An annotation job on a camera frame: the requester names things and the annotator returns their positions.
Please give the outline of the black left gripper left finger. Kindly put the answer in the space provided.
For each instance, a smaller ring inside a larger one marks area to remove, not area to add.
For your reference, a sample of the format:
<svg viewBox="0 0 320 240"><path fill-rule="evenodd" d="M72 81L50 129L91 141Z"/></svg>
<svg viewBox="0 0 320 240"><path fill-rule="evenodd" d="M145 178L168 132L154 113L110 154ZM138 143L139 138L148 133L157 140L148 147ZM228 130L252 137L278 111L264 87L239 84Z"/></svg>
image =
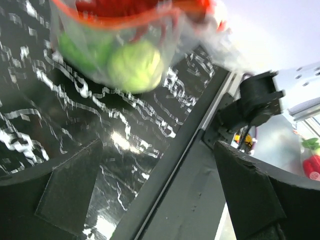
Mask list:
<svg viewBox="0 0 320 240"><path fill-rule="evenodd" d="M102 160L103 143L0 178L2 240L75 240L81 235Z"/></svg>

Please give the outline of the round green cabbage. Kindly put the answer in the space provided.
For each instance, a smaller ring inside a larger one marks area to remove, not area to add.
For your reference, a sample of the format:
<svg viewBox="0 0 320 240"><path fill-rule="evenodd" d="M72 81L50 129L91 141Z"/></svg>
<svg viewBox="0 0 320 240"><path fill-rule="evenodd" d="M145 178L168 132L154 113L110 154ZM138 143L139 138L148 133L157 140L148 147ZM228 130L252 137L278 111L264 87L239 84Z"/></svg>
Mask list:
<svg viewBox="0 0 320 240"><path fill-rule="evenodd" d="M160 51L148 40L126 43L109 58L107 71L114 87L132 94L152 91L165 66Z"/></svg>

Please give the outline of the clear zip bag orange zipper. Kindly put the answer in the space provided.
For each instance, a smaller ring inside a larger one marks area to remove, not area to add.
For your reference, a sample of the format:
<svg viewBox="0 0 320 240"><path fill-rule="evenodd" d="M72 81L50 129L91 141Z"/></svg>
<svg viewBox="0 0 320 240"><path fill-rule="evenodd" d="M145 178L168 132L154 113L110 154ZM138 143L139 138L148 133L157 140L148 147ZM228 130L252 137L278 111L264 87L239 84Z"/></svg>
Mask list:
<svg viewBox="0 0 320 240"><path fill-rule="evenodd" d="M227 13L225 5L222 1L216 0L222 4L222 12L227 21ZM99 39L105 37L113 38L113 46L108 56L106 65L98 67L94 71L86 71L82 68L77 68L73 63L69 62L67 57L64 57L73 67L80 70L90 80L110 87L115 87L113 81L108 74L108 63L112 53L125 44L133 44L141 40L150 41L160 52L164 64L164 72L162 73L161 81L165 78L168 69L179 62L186 53L191 51L205 36L205 34L219 37L227 32L227 29L222 32L214 32L212 26L206 28L194 28L187 17L181 15L176 28L172 27L172 21L165 18L166 34L162 37L162 30L159 26L150 25L147 32L138 40L134 41L136 28L124 28L122 30L103 30L76 21L70 14L74 10L76 0L52 0L50 1L51 10L51 42L55 50L59 51L58 38L61 34L66 33L78 48L85 47L85 44L98 42Z"/></svg>

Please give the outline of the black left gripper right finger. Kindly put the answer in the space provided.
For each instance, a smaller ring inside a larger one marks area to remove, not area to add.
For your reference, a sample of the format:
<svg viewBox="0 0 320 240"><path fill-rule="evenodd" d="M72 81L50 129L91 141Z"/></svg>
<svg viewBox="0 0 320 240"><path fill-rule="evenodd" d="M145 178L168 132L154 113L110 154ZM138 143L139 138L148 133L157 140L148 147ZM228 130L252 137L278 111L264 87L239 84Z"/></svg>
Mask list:
<svg viewBox="0 0 320 240"><path fill-rule="evenodd" d="M320 183L247 155L223 141L213 146L238 240L318 240Z"/></svg>

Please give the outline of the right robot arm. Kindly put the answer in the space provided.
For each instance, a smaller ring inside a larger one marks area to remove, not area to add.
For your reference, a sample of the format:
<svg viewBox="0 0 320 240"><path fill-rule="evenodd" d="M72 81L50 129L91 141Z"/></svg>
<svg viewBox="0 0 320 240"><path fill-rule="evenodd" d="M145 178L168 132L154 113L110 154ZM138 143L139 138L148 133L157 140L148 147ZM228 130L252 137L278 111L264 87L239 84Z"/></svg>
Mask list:
<svg viewBox="0 0 320 240"><path fill-rule="evenodd" d="M285 113L292 122L320 118L319 62L291 69L245 73L236 91L239 98L218 110L217 125L229 132L258 127Z"/></svg>

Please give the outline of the red toy lobster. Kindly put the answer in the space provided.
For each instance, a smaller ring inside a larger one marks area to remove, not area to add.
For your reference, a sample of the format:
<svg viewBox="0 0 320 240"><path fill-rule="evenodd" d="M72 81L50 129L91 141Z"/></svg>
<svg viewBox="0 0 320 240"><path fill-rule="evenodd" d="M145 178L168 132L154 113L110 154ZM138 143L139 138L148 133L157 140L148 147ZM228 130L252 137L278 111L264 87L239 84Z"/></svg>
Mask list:
<svg viewBox="0 0 320 240"><path fill-rule="evenodd" d="M78 22L101 30L120 31L135 28L134 41L140 39L150 25L160 27L166 35L165 18L176 28L180 16L186 16L195 29L212 26L214 32L227 29L222 4L216 0L77 0L70 15Z"/></svg>

